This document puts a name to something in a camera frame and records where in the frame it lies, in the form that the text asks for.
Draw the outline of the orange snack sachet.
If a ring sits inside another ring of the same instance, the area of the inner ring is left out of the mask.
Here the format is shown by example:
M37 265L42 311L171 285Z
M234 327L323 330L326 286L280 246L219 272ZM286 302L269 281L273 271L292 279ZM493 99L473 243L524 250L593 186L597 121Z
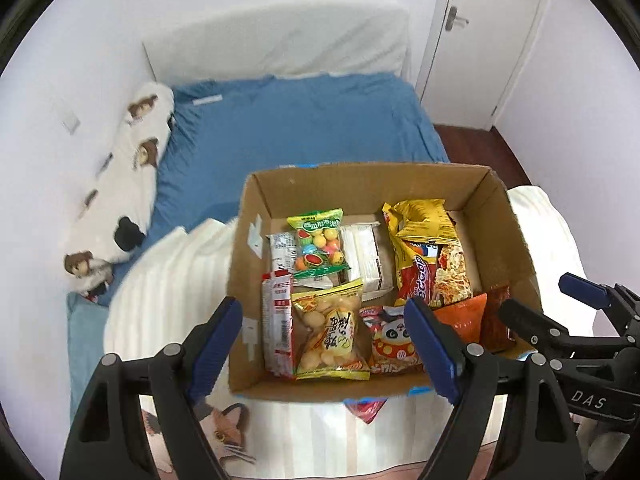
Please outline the orange snack sachet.
M480 294L433 311L439 322L451 326L465 344L478 344L487 295Z

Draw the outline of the green fruit candy bag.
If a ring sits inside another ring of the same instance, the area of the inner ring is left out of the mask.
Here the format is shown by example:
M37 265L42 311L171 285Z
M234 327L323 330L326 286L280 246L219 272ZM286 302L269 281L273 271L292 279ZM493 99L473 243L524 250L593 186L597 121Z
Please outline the green fruit candy bag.
M343 214L342 208L335 208L288 217L296 240L296 278L315 278L348 268L340 231Z

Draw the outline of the cardboard box with blue print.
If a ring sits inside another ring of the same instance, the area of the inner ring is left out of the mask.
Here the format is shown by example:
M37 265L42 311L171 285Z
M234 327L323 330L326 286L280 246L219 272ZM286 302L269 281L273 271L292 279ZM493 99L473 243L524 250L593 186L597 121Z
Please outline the cardboard box with blue print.
M355 237L347 235L347 269L305 280L304 288L318 292L327 284L361 280L371 304L392 304L397 296L394 252L382 207L424 198L440 198L454 220L474 292L506 286L514 299L540 309L524 235L506 187L488 167L354 162L254 172L244 183L228 281L228 293L243 312L242 334L229 358L233 393L255 400L342 402L404 396L427 386L427 376L418 372L374 376L367 382L277 377L266 367L262 343L262 279L274 269L301 263L294 256L271 255L270 237L288 231L288 218L340 208L344 226L356 224L370 238L368 247L358 248Z

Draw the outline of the red yellow instant noodle pack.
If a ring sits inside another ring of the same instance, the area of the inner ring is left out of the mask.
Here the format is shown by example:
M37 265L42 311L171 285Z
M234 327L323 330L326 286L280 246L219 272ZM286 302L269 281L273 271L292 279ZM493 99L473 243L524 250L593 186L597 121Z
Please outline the red yellow instant noodle pack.
M444 200L385 203L382 214L394 250L397 307L418 297L439 309L473 296L462 244Z

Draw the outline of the striped cream pink blanket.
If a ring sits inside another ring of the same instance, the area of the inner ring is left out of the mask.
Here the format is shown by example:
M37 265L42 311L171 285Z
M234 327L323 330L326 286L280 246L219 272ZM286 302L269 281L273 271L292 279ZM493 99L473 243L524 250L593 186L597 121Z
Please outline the striped cream pink blanket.
M538 186L508 193L532 256L544 312L579 335L593 315L561 294L566 271L584 273L567 222ZM232 397L227 354L240 330L240 309L227 301L236 223L207 218L162 237L134 264L110 305L104 350L122 373L117 391L138 388L143 419L163 424L209 399Z

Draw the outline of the red panda snack bag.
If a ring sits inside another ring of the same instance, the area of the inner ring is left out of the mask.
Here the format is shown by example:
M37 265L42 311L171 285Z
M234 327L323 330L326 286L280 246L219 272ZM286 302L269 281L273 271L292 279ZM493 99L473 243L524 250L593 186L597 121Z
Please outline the red panda snack bag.
M359 310L370 332L372 374L397 374L422 365L405 321L405 308L372 306Z

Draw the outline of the red triangular snack packet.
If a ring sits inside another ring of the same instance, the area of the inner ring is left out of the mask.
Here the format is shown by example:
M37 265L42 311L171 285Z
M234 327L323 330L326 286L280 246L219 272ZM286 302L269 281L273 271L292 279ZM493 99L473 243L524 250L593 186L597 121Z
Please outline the red triangular snack packet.
M365 401L345 401L344 405L350 414L354 415L366 425L370 425L382 410L386 399L375 399Z

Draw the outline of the red white stick packet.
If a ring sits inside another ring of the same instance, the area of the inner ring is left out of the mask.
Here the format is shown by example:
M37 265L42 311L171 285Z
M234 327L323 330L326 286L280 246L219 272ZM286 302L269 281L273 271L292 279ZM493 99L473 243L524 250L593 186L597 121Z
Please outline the red white stick packet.
M262 276L262 355L269 373L295 377L292 312L293 275L285 270Z

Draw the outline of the white tissue pack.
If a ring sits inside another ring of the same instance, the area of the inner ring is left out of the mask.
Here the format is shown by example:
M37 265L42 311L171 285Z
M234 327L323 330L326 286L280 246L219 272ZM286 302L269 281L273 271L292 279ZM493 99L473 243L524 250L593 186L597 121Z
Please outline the white tissue pack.
M394 288L393 261L383 244L381 225L357 222L340 227L349 282L360 280L364 302L382 298Z

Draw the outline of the yellow egg biscuit bag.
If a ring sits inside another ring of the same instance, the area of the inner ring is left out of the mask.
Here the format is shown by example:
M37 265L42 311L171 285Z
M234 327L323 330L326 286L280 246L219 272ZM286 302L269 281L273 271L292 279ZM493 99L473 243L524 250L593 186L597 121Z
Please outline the yellow egg biscuit bag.
M296 292L293 307L308 335L295 378L365 382L370 368L357 346L362 279L314 292Z

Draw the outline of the white cartoon print pillow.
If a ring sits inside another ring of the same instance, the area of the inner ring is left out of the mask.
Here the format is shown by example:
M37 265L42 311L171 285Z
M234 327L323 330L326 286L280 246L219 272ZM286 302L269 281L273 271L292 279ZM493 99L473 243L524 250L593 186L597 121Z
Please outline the white cartoon print pillow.
M114 265L142 246L174 109L171 88L158 82L144 84L127 105L110 154L70 233L63 266L73 292L103 294L113 281Z

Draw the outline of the silver white small packet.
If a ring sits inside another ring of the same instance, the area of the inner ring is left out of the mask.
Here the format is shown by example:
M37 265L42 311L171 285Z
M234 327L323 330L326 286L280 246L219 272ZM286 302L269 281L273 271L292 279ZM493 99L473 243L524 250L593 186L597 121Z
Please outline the silver white small packet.
M274 233L268 236L271 271L296 272L298 257L296 236L293 232Z

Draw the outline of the blue bed sheet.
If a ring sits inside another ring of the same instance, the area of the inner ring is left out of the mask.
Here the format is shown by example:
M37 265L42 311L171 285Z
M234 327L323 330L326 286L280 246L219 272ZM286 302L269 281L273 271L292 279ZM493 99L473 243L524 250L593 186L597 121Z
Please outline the blue bed sheet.
M410 84L393 74L199 81L171 90L168 147L151 223L121 283L142 254L177 226L227 222L249 174L332 162L446 162Z

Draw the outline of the white mattress against wall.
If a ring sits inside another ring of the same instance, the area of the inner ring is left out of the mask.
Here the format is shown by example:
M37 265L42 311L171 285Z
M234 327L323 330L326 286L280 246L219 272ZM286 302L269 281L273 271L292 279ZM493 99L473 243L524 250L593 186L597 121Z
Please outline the white mattress against wall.
M143 40L156 80L305 78L409 71L409 13L390 2L308 0L248 6Z

